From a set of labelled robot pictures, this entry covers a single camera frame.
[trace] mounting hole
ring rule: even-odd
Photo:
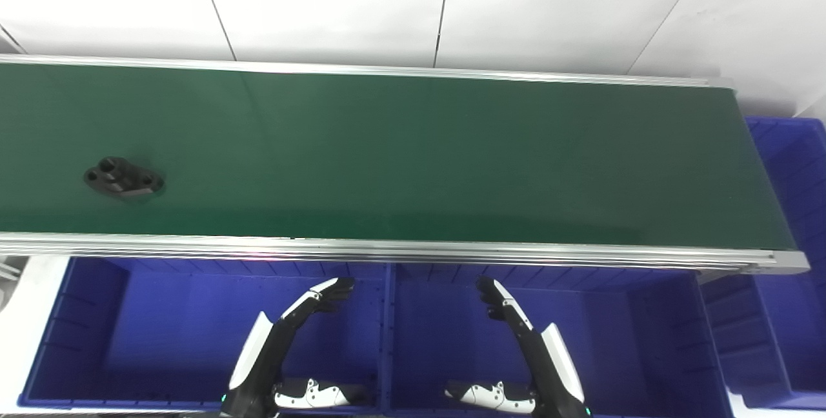
[[[100,168],[103,173],[109,173],[115,169],[115,162],[112,159],[103,159],[97,164],[97,167]]]

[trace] blue storage crate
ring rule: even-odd
[[[747,124],[812,269],[703,286],[720,363],[746,406],[826,410],[826,133],[802,118]]]
[[[445,397],[449,380],[528,383],[475,280],[498,279],[534,326],[557,323],[597,416],[729,418],[694,274],[622,268],[397,265],[383,355],[385,415],[501,418]]]
[[[20,404],[218,410],[257,313],[277,320],[310,286],[344,276],[356,277],[351,298],[310,316],[283,371],[364,384],[378,398],[386,272],[381,264],[74,259]]]

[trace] white wall panel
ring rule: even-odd
[[[681,0],[631,72],[729,77],[747,113],[793,115],[826,91],[826,0]]]
[[[433,65],[442,0],[215,0],[239,60]]]
[[[624,74],[677,0],[446,0],[437,66]]]
[[[29,54],[231,59],[210,0],[2,0]]]

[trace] metal side rail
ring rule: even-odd
[[[3,232],[0,254],[522,264],[691,269],[714,274],[796,274],[809,270],[806,257],[796,250],[198,235]]]

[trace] black metal part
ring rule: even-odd
[[[153,194],[163,187],[159,174],[121,157],[104,157],[86,170],[83,180],[95,191],[112,197]]]

